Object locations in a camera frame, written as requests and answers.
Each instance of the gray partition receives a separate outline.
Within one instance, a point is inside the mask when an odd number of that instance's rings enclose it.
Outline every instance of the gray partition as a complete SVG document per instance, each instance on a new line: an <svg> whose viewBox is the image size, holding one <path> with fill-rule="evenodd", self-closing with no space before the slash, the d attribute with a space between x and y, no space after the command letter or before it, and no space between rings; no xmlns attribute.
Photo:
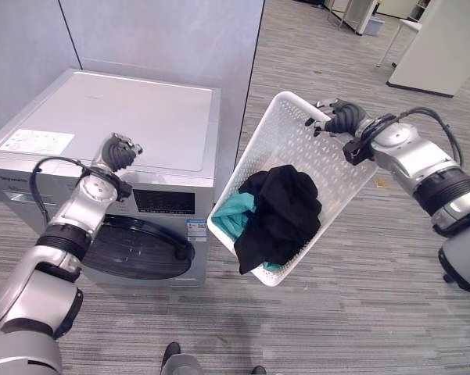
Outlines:
<svg viewBox="0 0 470 375"><path fill-rule="evenodd" d="M61 4L83 69L221 89L218 196L235 165L264 0Z"/></svg>
<svg viewBox="0 0 470 375"><path fill-rule="evenodd" d="M0 0L0 129L64 70L79 68L54 0Z"/></svg>

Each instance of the washing machine door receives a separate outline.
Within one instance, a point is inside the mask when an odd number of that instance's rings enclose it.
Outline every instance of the washing machine door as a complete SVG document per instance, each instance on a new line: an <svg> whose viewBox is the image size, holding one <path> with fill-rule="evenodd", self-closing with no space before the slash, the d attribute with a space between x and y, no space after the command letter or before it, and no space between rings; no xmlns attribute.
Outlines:
<svg viewBox="0 0 470 375"><path fill-rule="evenodd" d="M149 221L106 215L83 264L118 277L162 280L191 267L195 250L179 234Z"/></svg>

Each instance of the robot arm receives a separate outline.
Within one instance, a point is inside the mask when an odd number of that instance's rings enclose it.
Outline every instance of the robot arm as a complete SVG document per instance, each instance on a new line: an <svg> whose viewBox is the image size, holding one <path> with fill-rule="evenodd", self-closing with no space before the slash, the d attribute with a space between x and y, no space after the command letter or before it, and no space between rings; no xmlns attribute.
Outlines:
<svg viewBox="0 0 470 375"><path fill-rule="evenodd" d="M74 285L81 260L108 207L131 193L113 172L141 152L119 134L106 140L70 199L12 271L0 291L0 374L61 373L55 339L70 330L83 301Z"/></svg>
<svg viewBox="0 0 470 375"><path fill-rule="evenodd" d="M413 125L400 119L411 113L429 114L440 122L447 135L450 133L449 140L457 149L456 154L460 154L448 126L430 109L417 108L400 116L372 119L361 107L338 99L319 102L317 107L334 109L335 117L319 123L315 134L323 130L351 134L354 139L343 147L348 162L357 165L374 159L392 174L431 216L435 232L449 238L438 253L447 272L445 281L455 281L470 291L470 176L441 148L420 137Z"/></svg>

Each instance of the washing machine top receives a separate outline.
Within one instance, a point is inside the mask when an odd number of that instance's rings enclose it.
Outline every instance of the washing machine top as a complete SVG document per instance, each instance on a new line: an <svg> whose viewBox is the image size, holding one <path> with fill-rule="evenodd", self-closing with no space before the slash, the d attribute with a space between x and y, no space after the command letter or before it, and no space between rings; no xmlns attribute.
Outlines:
<svg viewBox="0 0 470 375"><path fill-rule="evenodd" d="M144 148L129 170L213 178L217 89L69 70L41 96L2 132L0 158L90 161L117 132Z"/></svg>

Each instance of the black cable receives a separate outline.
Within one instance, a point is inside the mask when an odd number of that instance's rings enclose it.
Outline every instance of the black cable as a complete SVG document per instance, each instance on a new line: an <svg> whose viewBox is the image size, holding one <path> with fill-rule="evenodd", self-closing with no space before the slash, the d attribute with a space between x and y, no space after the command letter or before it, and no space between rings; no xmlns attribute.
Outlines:
<svg viewBox="0 0 470 375"><path fill-rule="evenodd" d="M458 161L459 166L463 167L464 156L462 155L462 149L461 149L461 146L459 145L459 142L457 142L457 138L455 137L454 133L452 133L452 130L450 130L450 125L445 124L443 120L441 119L440 115L438 115L438 113L426 107L415 107L405 112L402 112L399 116L396 116L396 117L394 117L393 115L384 115L383 117L381 117L380 121L378 121L378 123L375 125L374 129L372 129L366 134L367 137L361 140L362 144L369 145L370 142L375 137L377 137L381 132L383 132L387 127L390 127L394 123L399 122L404 117L407 117L413 114L426 115L426 116L432 117L434 120L438 122L438 124L442 127L443 132L448 138L450 147L452 148L452 153L454 154L454 159Z"/></svg>
<svg viewBox="0 0 470 375"><path fill-rule="evenodd" d="M104 175L104 173L101 173L98 170L91 168L90 166L86 166L80 160L73 160L70 158L64 158L62 156L49 156L48 158L44 158L40 160L39 162L37 162L37 164L33 168L33 171L31 172L29 185L30 185L31 196L33 197L34 202L37 204L38 209L40 209L40 212L44 218L44 224L46 227L48 226L50 217L48 216L48 211L45 208L45 203L43 199L41 198L40 192L38 191L37 175L39 172L41 172L40 166L43 163L48 162L49 160L61 160L64 162L69 162L76 166L79 166L82 169L82 174L86 172L90 172L90 174L94 174L98 177L101 177L102 179L106 179L106 176Z"/></svg>
<svg viewBox="0 0 470 375"><path fill-rule="evenodd" d="M445 135L448 138L448 141L452 148L452 152L454 153L454 159L456 159L459 162L459 165L463 167L464 156L462 155L462 149L454 133L452 133L452 130L450 130L450 125L445 124L438 113L426 107L415 107L415 108L409 109L406 112L402 112L399 115L399 118L402 119L404 117L407 117L415 113L432 117L434 120L438 122L438 124L441 126L441 128L443 129L443 132L445 132Z"/></svg>

